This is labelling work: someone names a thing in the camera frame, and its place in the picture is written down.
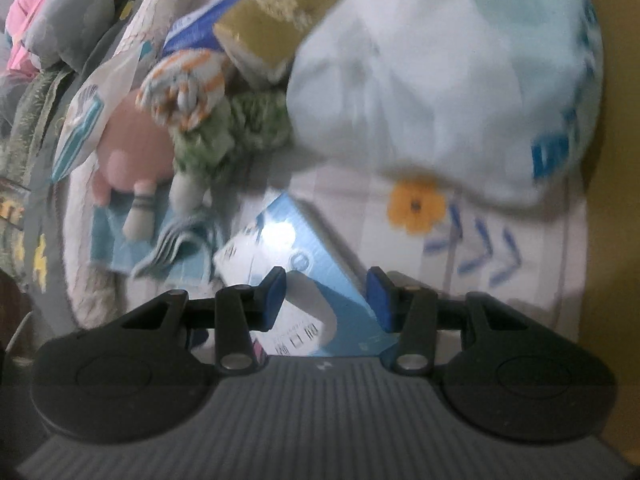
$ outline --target yellow wooden surface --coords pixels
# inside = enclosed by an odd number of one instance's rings
[[[593,0],[605,96],[584,163],[589,261],[580,341],[615,372],[605,439],[640,463],[640,0]]]

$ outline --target gray ribbed surface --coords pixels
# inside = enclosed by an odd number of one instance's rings
[[[619,480],[630,467],[596,438],[506,444],[460,422],[424,380],[372,359],[272,358],[223,382],[163,436],[94,447],[53,437],[32,480]]]

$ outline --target teal stripe on bag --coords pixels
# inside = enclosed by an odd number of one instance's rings
[[[78,153],[82,149],[85,141],[89,138],[94,130],[95,123],[100,117],[102,110],[104,109],[104,102],[96,95],[82,123],[78,124],[69,138],[66,140],[65,146],[60,153],[60,157],[53,166],[51,173],[51,181],[57,182],[64,178],[70,171]]]

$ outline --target orange flower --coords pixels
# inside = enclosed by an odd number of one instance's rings
[[[391,192],[386,215],[394,227],[411,235],[426,234],[444,218],[447,201],[428,180],[401,180]]]

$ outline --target green and white plush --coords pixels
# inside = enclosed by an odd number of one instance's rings
[[[170,203],[175,212],[188,214],[200,206],[210,184],[227,178],[249,154],[287,144],[292,127],[285,93],[264,91],[225,97],[193,130],[170,133],[175,149]]]

